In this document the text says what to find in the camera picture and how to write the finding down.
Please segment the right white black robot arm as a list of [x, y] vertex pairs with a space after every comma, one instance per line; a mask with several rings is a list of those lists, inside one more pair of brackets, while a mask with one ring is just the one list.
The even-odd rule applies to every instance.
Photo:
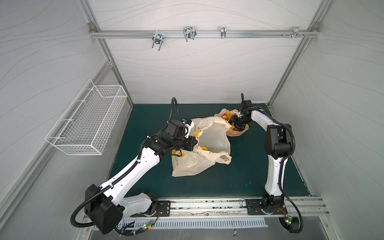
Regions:
[[261, 107], [253, 106], [250, 100], [244, 99], [244, 94], [241, 94], [241, 99], [242, 108], [230, 118], [229, 124], [237, 132], [244, 131], [251, 122], [261, 126], [266, 132], [264, 149], [269, 160], [264, 195], [258, 203], [248, 206], [248, 209], [260, 209], [266, 215], [280, 211], [284, 215], [279, 218], [281, 226], [289, 233], [299, 234], [304, 226], [303, 217], [283, 187], [286, 163], [296, 148], [292, 126], [277, 121]]

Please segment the cream banana-print plastic bag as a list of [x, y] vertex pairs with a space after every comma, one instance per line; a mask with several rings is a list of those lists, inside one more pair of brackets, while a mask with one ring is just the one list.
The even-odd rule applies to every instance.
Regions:
[[173, 177], [195, 176], [216, 163], [228, 165], [232, 161], [231, 144], [226, 135], [230, 124], [220, 117], [192, 119], [194, 127], [190, 135], [198, 144], [190, 151], [173, 151]]

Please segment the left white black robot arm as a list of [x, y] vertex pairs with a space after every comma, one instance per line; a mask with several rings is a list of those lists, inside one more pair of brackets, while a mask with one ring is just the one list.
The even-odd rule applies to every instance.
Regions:
[[123, 217], [135, 214], [159, 215], [158, 199], [151, 193], [126, 197], [127, 192], [154, 166], [167, 156], [181, 158], [197, 145], [190, 134], [194, 122], [191, 119], [168, 118], [163, 129], [148, 136], [139, 147], [138, 155], [119, 173], [100, 186], [91, 185], [85, 193], [85, 201], [72, 213], [70, 223], [75, 228], [96, 226], [102, 234], [111, 231], [130, 237], [142, 234], [153, 227], [150, 221], [137, 230], [129, 231], [133, 224], [118, 228]]

